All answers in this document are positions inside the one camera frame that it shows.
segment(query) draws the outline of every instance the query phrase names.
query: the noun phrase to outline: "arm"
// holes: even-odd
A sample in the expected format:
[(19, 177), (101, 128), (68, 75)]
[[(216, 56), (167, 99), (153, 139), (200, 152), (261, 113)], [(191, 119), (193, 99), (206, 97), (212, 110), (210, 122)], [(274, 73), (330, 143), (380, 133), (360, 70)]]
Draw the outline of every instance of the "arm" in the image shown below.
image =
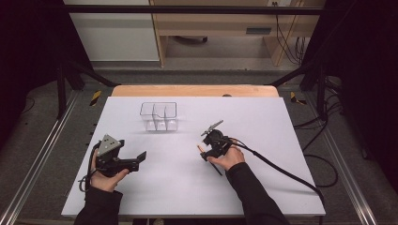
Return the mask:
[(117, 225), (120, 201), (120, 192), (108, 192), (91, 187), (85, 193), (85, 205), (75, 219), (75, 225)]
[(231, 147), (224, 157), (208, 157), (207, 160), (225, 168), (229, 183), (242, 201), (248, 225), (289, 224), (278, 205), (255, 177), (238, 148)]
[[(97, 151), (93, 156), (91, 169), (95, 169)], [(125, 169), (114, 177), (106, 177), (100, 172), (91, 176), (91, 187), (85, 193), (85, 205), (76, 217), (75, 225), (117, 225), (120, 202), (123, 194), (115, 191), (117, 183), (121, 181), (129, 170)]]

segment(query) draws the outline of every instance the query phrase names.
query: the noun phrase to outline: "black curtain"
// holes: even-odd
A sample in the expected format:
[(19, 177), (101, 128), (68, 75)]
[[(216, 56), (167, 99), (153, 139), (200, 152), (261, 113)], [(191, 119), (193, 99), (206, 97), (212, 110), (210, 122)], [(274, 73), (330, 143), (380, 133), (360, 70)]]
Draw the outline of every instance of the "black curtain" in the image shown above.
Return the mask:
[[(68, 13), (40, 9), (62, 0), (0, 1), (0, 149), (24, 109), (28, 92), (56, 80), (61, 62), (92, 68)], [(79, 72), (64, 67), (72, 80)]]
[[(327, 3), (336, 8), (343, 1)], [(330, 43), (324, 66), (327, 75), (341, 78), (344, 105), (360, 140), (398, 192), (397, 12), (394, 0), (358, 0)], [(314, 56), (336, 22), (320, 18), (304, 61)]]

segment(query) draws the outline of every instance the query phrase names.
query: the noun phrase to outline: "gray floor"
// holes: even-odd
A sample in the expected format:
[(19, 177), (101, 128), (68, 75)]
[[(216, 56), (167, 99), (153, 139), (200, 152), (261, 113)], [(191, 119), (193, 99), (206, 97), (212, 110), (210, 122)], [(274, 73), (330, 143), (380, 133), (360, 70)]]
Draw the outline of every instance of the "gray floor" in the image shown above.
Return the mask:
[[(224, 38), (210, 37), (208, 43), (194, 40), (172, 39), (168, 49), (167, 65), (159, 68), (153, 65), (144, 67), (97, 67), (98, 73), (119, 83), (248, 83), (265, 84), (282, 77), (296, 66), (283, 62), (281, 67), (270, 65), (269, 56), (258, 49), (265, 48), (261, 38)], [(300, 124), (315, 117), (311, 104), (301, 105), (290, 101), (294, 91), (298, 99), (314, 101), (314, 92), (301, 93), (297, 87), (297, 78), (279, 88), (284, 97), (287, 110), (293, 124)], [(21, 205), (17, 223), (26, 219), (69, 221), (62, 217), (61, 211), (65, 196), (74, 181), (83, 160), (90, 133), (95, 130), (101, 109), (112, 88), (106, 87), (86, 76), (84, 91), (78, 94), (73, 110), (66, 125), (57, 137), (51, 154), (46, 158), (39, 177), (34, 181), (31, 192)], [(95, 91), (101, 90), (96, 106), (89, 106)], [(56, 83), (51, 82), (36, 90), (29, 97), (35, 100), (33, 108), (21, 115), (18, 125), (13, 130), (5, 147), (0, 152), (0, 210), (5, 212), (12, 202), (18, 188), (23, 183), (31, 165), (35, 162), (40, 148), (49, 135), (57, 114)], [(27, 100), (27, 108), (32, 101)], [(297, 130), (298, 140), (304, 146), (319, 130), (319, 127)], [(398, 197), (390, 187), (376, 162), (365, 160), (360, 153), (360, 143), (353, 134), (352, 127), (345, 116), (334, 113), (329, 118), (329, 132), (355, 181), (368, 203), (378, 224), (398, 224)], [(306, 150), (334, 162), (327, 136), (321, 135)], [(325, 163), (307, 158), (308, 165), (317, 184), (332, 180), (333, 172)], [(350, 194), (349, 186), (340, 174), (339, 182), (334, 187), (322, 188), (326, 199), (326, 224), (374, 224), (361, 221), (356, 202)], [(291, 218), (292, 224), (316, 224), (315, 218)]]

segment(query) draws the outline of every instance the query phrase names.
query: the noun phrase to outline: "aluminum rail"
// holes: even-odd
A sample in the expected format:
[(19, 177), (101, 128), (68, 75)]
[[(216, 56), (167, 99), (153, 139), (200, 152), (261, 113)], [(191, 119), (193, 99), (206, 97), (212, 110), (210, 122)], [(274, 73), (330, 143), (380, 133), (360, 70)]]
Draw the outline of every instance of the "aluminum rail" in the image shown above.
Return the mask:
[(36, 157), (32, 167), (24, 178), (23, 183), (20, 185), (20, 188), (18, 189), (11, 203), (8, 205), (6, 211), (0, 217), (0, 225), (12, 225), (16, 221), (18, 215), (23, 208), (24, 203), (26, 202), (30, 192), (32, 191), (33, 186), (38, 180), (38, 176), (40, 175), (40, 172), (42, 171), (47, 161), (47, 158), (51, 154), (55, 143), (64, 128), (64, 125), (69, 119), (69, 116), (76, 104), (79, 94), (79, 91), (72, 91), (72, 94), (69, 97), (69, 106), (67, 108), (67, 111), (60, 119), (56, 120), (53, 129), (51, 130), (45, 143), (42, 145), (40, 151), (38, 152), (38, 156)]
[[(313, 113), (317, 115), (314, 98), (312, 95), (306, 92), (304, 95), (308, 100)], [(354, 205), (360, 222), (362, 225), (377, 225), (375, 215), (373, 214), (371, 207), (367, 203), (362, 191), (360, 190), (360, 185), (357, 183), (354, 174), (349, 169), (338, 144), (334, 141), (333, 136), (327, 127), (324, 130), (323, 139), (326, 147), (329, 149), (329, 153), (333, 159), (336, 170), (340, 174), (340, 179), (344, 184), (347, 194)]]

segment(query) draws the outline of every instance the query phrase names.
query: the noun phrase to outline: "black pole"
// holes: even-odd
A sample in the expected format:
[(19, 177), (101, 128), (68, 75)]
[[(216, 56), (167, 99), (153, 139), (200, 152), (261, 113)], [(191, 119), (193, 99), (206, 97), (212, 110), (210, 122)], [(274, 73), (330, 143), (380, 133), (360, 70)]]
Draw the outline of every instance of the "black pole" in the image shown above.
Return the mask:
[(67, 109), (67, 94), (65, 93), (65, 77), (62, 71), (62, 64), (59, 64), (56, 69), (56, 83), (58, 88), (58, 115), (57, 119), (60, 119)]
[(305, 65), (301, 65), (301, 67), (298, 67), (295, 70), (289, 72), (288, 74), (284, 75), (283, 77), (276, 80), (275, 82), (272, 82), (272, 83), (266, 84), (266, 85), (272, 85), (274, 87), (278, 87), (278, 86), (292, 80), (293, 78), (297, 77), (298, 75), (306, 73), (308, 70), (312, 69), (313, 67), (314, 67), (313, 62), (307, 63)]
[(100, 76), (95, 71), (93, 71), (93, 70), (91, 70), (91, 69), (89, 69), (87, 67), (84, 67), (84, 66), (82, 66), (82, 65), (80, 65), (80, 64), (78, 64), (78, 63), (76, 63), (74, 61), (69, 61), (68, 63), (69, 63), (69, 65), (71, 67), (77, 69), (78, 71), (81, 71), (82, 73), (85, 73), (86, 75), (94, 78), (95, 80), (97, 80), (97, 81), (99, 81), (99, 82), (101, 82), (101, 83), (103, 83), (103, 84), (105, 84), (105, 85), (107, 85), (109, 87), (116, 87), (116, 86), (121, 84), (121, 83), (111, 82), (108, 79)]
[(325, 89), (326, 89), (326, 75), (322, 65), (318, 68), (318, 88), (316, 95), (316, 110), (318, 111), (321, 120), (326, 121), (327, 111), (325, 109)]

